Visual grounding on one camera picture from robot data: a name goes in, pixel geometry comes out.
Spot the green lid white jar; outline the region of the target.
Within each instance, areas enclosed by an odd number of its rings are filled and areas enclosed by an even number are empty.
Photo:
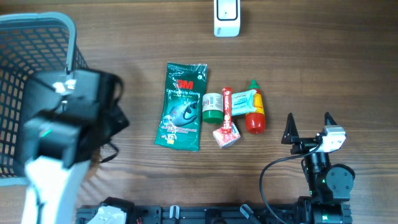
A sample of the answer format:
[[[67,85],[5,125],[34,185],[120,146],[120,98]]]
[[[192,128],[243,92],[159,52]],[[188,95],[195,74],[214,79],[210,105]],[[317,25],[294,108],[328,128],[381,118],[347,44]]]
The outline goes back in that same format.
[[[223,97],[219,93],[207,93],[202,100],[202,119],[206,123],[223,122]]]

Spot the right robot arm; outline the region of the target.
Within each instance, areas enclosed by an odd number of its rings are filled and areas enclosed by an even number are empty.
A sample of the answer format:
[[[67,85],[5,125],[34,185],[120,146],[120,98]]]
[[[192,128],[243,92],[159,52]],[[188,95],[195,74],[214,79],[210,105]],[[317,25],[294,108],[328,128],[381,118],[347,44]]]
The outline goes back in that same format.
[[[332,164],[329,154],[341,149],[346,132],[325,113],[325,126],[313,138],[301,138],[292,113],[287,124],[282,144],[291,144],[292,155],[303,156],[301,166],[305,175],[309,197],[301,196],[292,206],[288,223],[349,224],[353,222],[350,192],[355,172],[344,164]]]

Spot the red coffee stick sachet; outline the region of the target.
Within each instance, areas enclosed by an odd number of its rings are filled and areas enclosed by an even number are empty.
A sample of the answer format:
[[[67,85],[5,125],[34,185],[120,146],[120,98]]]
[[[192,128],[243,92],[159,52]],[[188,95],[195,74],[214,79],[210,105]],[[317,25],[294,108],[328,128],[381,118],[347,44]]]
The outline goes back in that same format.
[[[223,88],[223,106],[224,106],[224,120],[222,126],[222,133],[231,134],[231,92],[230,87]]]

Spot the red sriracha sauce bottle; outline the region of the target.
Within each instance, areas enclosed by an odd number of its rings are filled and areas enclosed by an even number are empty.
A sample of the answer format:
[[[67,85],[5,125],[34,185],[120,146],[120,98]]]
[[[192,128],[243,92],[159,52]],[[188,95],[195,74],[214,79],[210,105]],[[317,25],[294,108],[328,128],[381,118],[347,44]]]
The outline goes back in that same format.
[[[255,80],[251,80],[248,90],[255,90],[253,99],[256,110],[246,115],[246,130],[251,134],[261,134],[266,128],[266,117],[262,101],[261,88]]]

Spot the red tissue packet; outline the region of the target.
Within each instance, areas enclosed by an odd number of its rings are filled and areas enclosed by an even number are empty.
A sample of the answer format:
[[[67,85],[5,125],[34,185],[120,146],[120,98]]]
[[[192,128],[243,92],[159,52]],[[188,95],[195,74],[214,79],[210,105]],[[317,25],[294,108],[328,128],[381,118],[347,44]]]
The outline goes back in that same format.
[[[220,148],[229,147],[240,139],[241,135],[234,123],[231,123],[231,133],[222,133],[221,128],[213,131],[213,137]]]

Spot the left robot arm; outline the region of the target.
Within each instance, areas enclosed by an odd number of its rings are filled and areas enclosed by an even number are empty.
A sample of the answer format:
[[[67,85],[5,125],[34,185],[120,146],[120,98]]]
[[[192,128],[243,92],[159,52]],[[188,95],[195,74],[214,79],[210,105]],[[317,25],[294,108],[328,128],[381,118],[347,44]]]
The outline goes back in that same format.
[[[27,153],[22,223],[70,223],[95,152],[128,127],[118,103],[123,80],[80,69],[39,72],[25,87],[30,115],[19,144]]]

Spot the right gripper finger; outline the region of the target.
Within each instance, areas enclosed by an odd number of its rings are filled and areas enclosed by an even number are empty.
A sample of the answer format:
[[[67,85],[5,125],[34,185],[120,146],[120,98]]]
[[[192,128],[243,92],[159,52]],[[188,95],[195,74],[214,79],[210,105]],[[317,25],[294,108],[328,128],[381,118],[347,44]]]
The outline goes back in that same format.
[[[285,131],[282,136],[282,144],[298,144],[300,142],[299,133],[295,124],[294,116],[289,113],[287,116],[287,123]]]
[[[329,112],[325,113],[325,126],[337,125],[336,121],[332,118]]]

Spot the green 3M gloves packet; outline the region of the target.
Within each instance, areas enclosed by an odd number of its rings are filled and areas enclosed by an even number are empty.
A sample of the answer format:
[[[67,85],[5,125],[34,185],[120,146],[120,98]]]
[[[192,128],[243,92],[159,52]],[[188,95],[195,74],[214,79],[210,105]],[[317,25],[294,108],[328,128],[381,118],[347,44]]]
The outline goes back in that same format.
[[[154,143],[176,150],[198,151],[206,64],[167,64],[164,105]]]

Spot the pale green wipes packet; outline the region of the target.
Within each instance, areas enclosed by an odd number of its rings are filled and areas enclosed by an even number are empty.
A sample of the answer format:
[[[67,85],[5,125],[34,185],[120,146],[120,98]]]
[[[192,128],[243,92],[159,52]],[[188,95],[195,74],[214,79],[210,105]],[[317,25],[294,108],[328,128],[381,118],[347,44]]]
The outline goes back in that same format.
[[[256,90],[248,90],[240,93],[233,93],[231,100],[232,116],[238,116],[256,111],[254,106],[254,95]]]

